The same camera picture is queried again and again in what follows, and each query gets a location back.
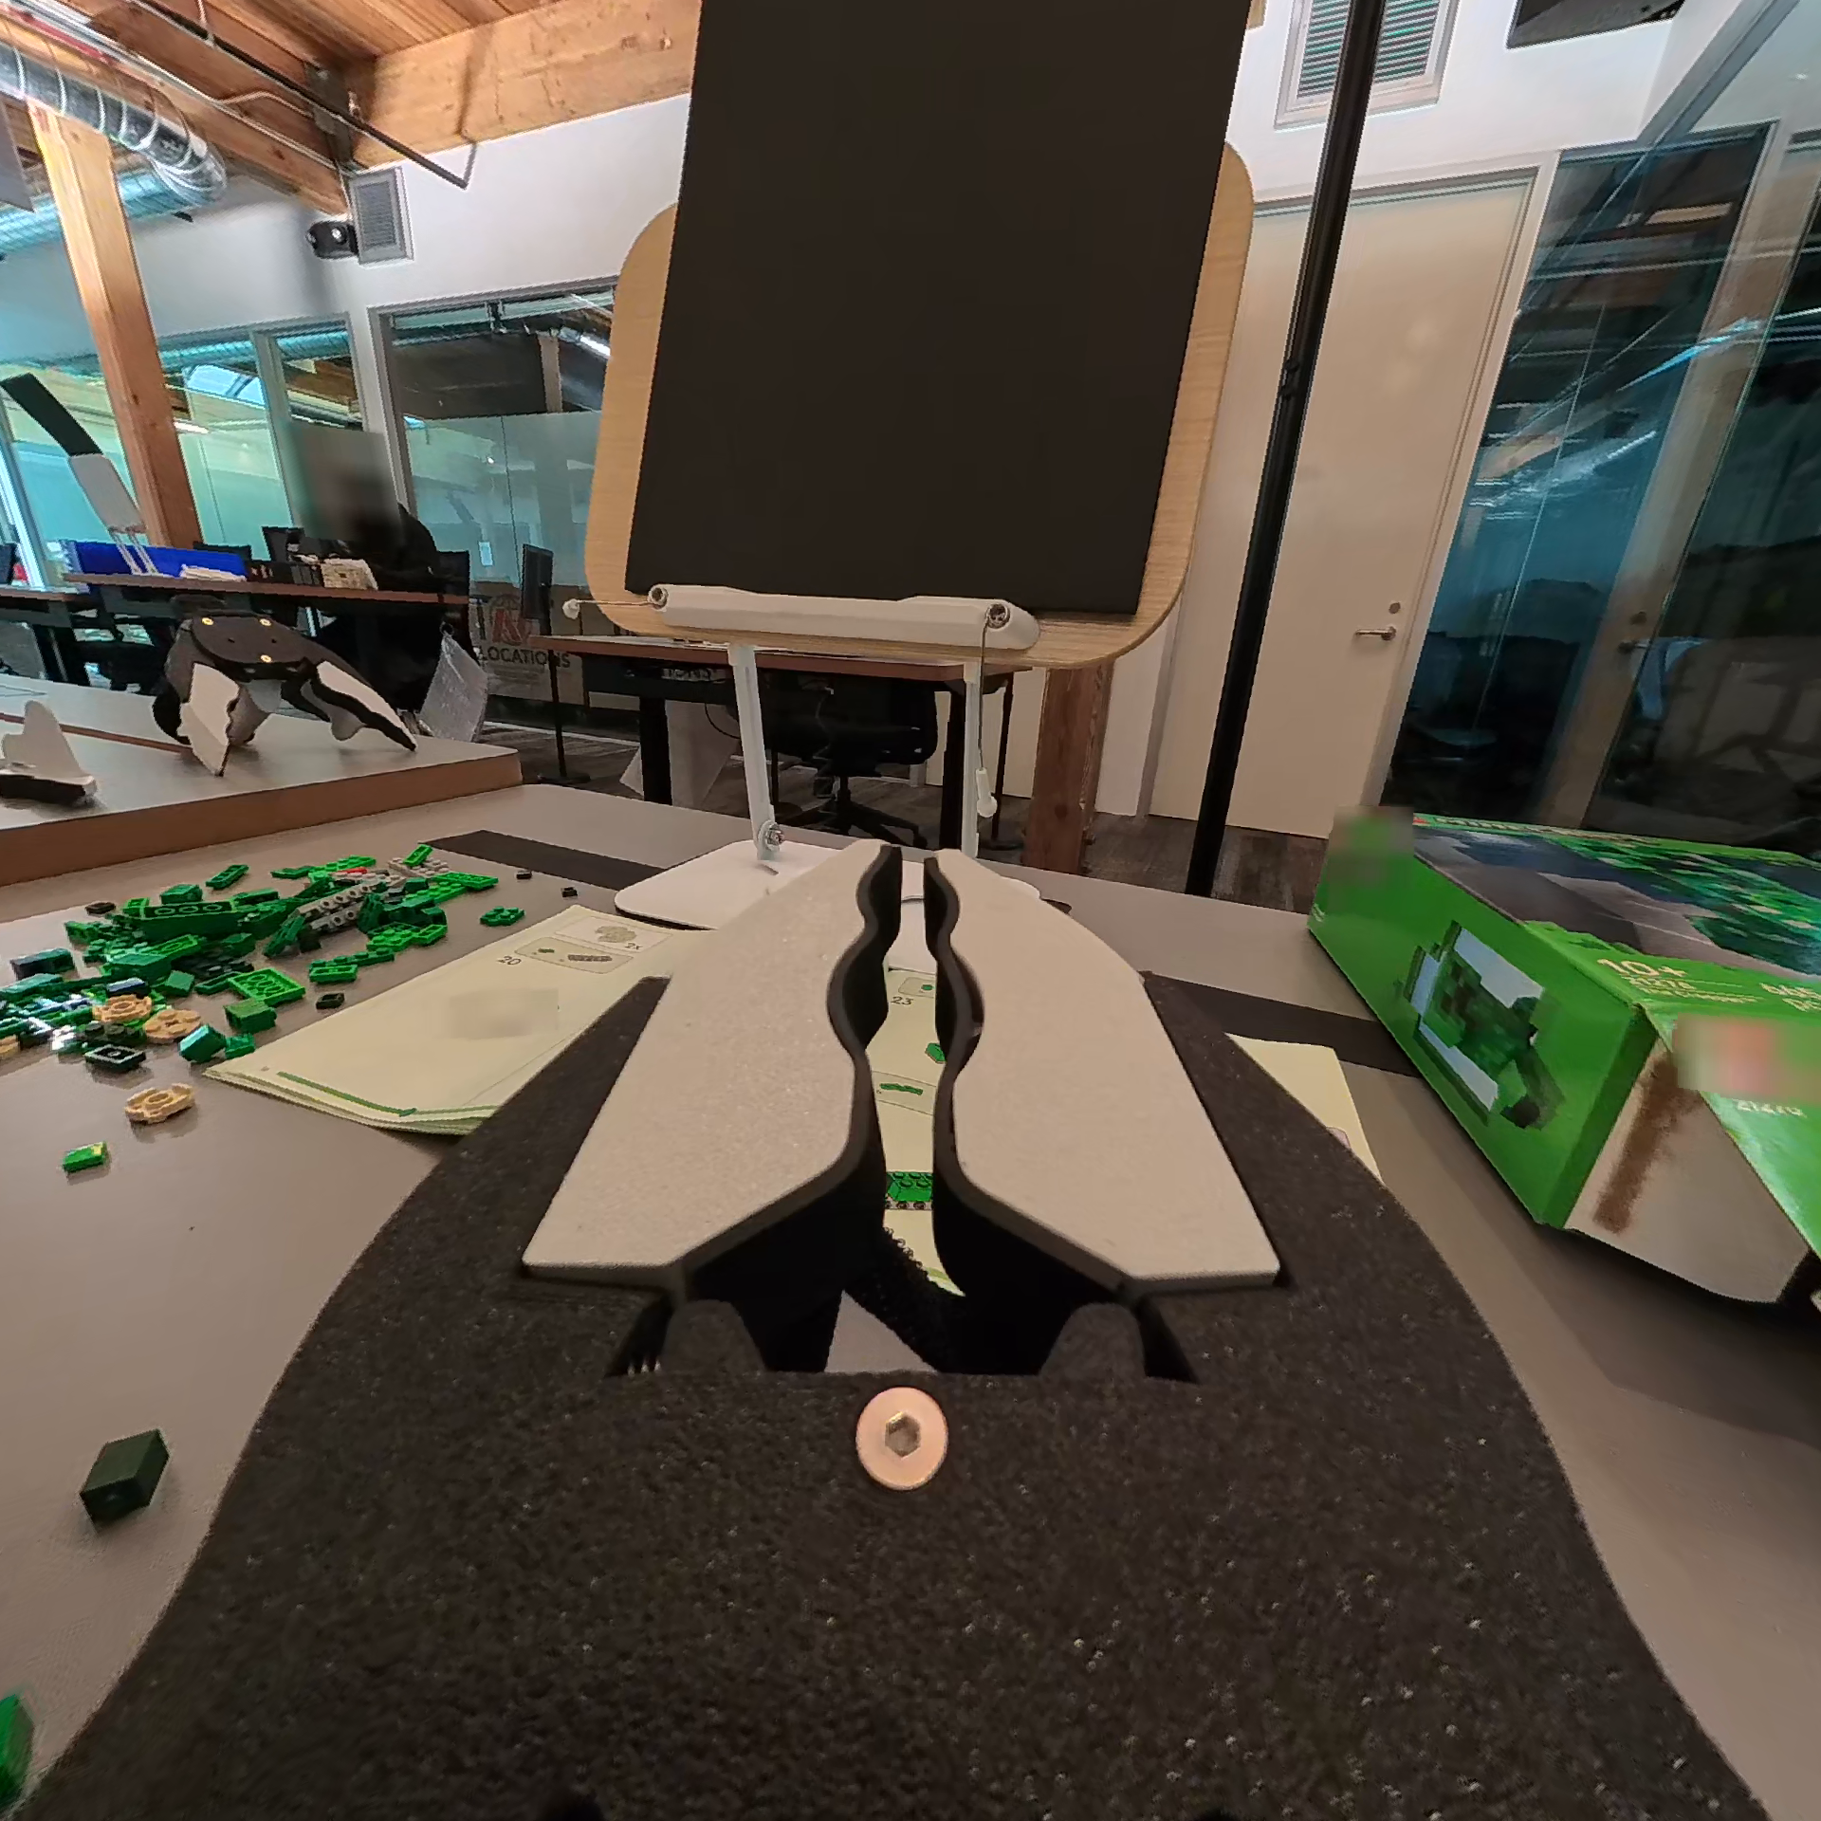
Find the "grey wall vent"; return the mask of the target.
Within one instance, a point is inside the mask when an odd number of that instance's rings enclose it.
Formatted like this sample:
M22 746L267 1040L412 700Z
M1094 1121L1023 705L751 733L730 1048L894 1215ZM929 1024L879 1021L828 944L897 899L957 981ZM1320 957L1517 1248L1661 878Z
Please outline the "grey wall vent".
M360 168L345 180L356 260L364 267L404 262L415 255L400 166Z

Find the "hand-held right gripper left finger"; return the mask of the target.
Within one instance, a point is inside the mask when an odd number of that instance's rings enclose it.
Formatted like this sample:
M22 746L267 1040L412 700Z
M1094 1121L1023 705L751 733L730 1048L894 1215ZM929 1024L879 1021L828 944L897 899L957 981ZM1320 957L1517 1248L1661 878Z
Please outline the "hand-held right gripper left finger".
M822 1367L882 1239L867 1047L900 913L900 848L857 840L679 963L522 1267L728 1303L769 1367Z

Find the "wooden side table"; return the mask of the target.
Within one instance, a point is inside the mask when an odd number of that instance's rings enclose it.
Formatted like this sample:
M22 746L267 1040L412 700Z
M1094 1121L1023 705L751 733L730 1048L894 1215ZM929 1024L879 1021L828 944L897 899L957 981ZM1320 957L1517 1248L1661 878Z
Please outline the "wooden side table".
M98 788L78 809L2 806L5 884L521 784L519 755L504 746L429 737L404 751L376 733L341 743L319 719L291 714L267 719L216 778L155 725L145 695L6 673L5 733L34 700L56 714Z

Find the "wooden ceiling column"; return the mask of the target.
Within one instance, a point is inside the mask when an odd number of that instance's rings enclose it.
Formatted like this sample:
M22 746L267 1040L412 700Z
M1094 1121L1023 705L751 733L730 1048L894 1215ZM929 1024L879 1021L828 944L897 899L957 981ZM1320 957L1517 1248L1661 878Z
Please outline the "wooden ceiling column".
M149 540L189 548L202 537L197 506L111 145L96 130L41 103L31 103L31 119L98 345L130 488Z

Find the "white flat part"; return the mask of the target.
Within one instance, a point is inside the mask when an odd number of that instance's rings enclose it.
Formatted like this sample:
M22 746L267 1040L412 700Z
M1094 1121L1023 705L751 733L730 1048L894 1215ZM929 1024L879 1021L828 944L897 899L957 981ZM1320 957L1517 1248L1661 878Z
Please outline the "white flat part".
M93 801L96 784L55 711L41 697L29 697L18 729L2 733L2 799L78 809Z

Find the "wooden framed black board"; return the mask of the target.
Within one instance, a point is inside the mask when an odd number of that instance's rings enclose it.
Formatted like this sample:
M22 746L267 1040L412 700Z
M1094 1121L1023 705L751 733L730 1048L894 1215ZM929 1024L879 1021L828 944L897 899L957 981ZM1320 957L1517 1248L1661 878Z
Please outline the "wooden framed black board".
M1036 667L1143 643L1188 575L1245 282L1246 19L702 3L679 202L615 295L606 614L670 634L654 585L1000 597Z

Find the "pile of green toy bricks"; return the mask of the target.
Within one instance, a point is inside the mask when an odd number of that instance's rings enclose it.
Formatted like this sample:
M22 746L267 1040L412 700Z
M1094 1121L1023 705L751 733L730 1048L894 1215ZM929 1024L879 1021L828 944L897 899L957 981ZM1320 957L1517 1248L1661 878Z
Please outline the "pile of green toy bricks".
M302 904L376 873L417 879L388 924L319 937L297 916ZM239 1059L276 1029L284 1008L341 1010L362 972L440 944L449 905L459 899L482 899L486 928L522 919L521 905L494 894L496 876L453 869L429 845L396 859L276 869L267 887L248 878L246 865L233 865L156 898L93 902L63 926L58 944L6 956L5 1057L77 1056L122 1076L156 1048L195 1068ZM98 1022L98 1004L111 995L148 995L156 1008L190 1010L203 1022L179 1044L149 1044L141 1028L112 1032Z

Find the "wooden office desk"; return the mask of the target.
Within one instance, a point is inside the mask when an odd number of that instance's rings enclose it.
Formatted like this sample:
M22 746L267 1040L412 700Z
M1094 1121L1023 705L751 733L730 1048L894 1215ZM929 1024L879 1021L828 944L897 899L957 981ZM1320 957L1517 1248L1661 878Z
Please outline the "wooden office desk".
M672 764L668 742L668 705L693 700L702 705L733 700L736 664L722 643L688 643L640 634L549 634L534 633L528 647L549 659L549 695L554 703L554 737L564 751L562 684L557 659L575 659L582 670L582 693L600 688L640 703L640 755L645 760L645 797L672 803ZM873 675L937 687L968 700L968 665L959 659L935 659L929 653L911 657L827 654L759 647L759 670Z
M330 588L313 582L274 582L250 576L164 576L151 575L85 575L66 576L52 588L5 582L5 595L31 600L103 600L109 608L126 614L126 595L173 600L180 594L215 595L259 603L289 603L310 606L330 616L395 616L402 611L435 608L467 611L471 594L465 589L442 594L438 589L367 589Z

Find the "black pole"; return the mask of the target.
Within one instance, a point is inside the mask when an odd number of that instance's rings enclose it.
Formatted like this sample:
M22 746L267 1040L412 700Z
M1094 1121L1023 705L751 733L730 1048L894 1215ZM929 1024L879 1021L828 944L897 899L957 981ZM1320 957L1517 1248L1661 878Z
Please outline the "black pole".
M1282 376L1267 435L1260 499L1236 594L1236 619L1221 678L1213 751L1200 796L1187 890L1214 893L1222 839L1238 784L1245 729L1256 693L1269 604L1278 581L1291 491L1306 435L1313 370L1329 318L1340 242L1350 207L1360 141L1370 112L1385 3L1352 2L1340 42L1326 137L1311 189Z

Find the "green toy brick box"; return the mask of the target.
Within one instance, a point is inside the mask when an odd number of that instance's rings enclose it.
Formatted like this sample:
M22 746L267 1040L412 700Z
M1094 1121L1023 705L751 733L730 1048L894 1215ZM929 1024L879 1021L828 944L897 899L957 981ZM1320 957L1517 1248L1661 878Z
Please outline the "green toy brick box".
M1309 929L1537 1222L1816 1303L1812 859L1360 811Z

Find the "pale green instruction booklet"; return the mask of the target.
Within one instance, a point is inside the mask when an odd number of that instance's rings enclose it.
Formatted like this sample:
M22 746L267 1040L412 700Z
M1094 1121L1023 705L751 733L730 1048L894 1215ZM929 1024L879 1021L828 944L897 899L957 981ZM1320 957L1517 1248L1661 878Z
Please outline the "pale green instruction booklet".
M937 972L922 904L885 967L892 1008L869 1044L885 1144L886 1228L947 1288L931 1220L929 1121L943 1072ZM469 1133L626 991L668 977L702 942L572 905L352 1008L228 1050L209 1076L378 1130Z

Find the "black and white gripper tool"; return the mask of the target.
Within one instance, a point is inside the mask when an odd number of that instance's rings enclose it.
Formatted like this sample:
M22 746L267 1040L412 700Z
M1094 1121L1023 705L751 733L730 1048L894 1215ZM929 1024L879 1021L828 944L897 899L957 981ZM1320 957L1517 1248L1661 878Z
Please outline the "black and white gripper tool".
M393 703L341 657L253 611L203 611L170 646L151 714L215 775L253 742L278 706L313 714L337 742L376 730L404 749L418 742Z

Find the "black office chair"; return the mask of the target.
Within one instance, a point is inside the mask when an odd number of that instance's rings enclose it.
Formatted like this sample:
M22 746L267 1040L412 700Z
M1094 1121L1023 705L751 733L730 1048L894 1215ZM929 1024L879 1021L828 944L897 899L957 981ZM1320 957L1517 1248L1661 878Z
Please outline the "black office chair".
M915 766L937 749L937 684L877 673L761 672L761 711L769 778L778 760L810 766L816 803L791 811L778 803L788 828L869 835L924 848L924 833L886 811L854 803L857 778L879 778L890 763Z

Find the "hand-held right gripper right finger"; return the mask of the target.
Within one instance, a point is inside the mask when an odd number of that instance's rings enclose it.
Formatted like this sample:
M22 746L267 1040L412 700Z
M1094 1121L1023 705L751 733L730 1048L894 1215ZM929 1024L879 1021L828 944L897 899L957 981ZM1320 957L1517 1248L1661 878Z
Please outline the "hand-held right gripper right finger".
M1148 993L978 859L924 866L945 1068L933 1236L973 1369L1036 1369L1086 1304L1253 1289L1282 1261Z

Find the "wooden post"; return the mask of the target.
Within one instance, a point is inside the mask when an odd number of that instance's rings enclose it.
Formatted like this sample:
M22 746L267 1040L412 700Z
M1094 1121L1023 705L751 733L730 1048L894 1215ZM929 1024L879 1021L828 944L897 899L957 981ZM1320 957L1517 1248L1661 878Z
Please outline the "wooden post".
M1092 835L1114 665L1046 673L1023 863L1079 873Z

